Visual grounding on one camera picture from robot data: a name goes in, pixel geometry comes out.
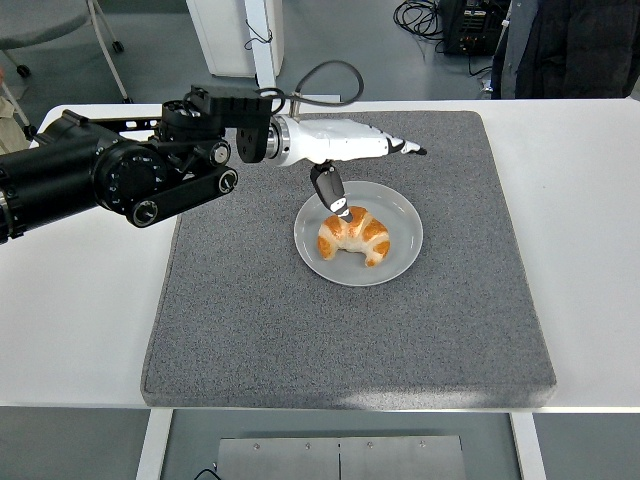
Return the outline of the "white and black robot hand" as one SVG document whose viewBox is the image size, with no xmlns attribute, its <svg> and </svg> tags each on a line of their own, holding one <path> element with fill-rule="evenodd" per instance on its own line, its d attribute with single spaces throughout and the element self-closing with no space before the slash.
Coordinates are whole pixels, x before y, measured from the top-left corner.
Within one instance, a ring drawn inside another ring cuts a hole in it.
<svg viewBox="0 0 640 480">
<path fill-rule="evenodd" d="M 424 155 L 426 149 L 349 119 L 295 120 L 277 115 L 271 120 L 265 160 L 279 167 L 302 160 L 312 162 L 310 178 L 323 205 L 350 222 L 353 215 L 334 163 L 379 158 L 396 152 Z"/>
</svg>

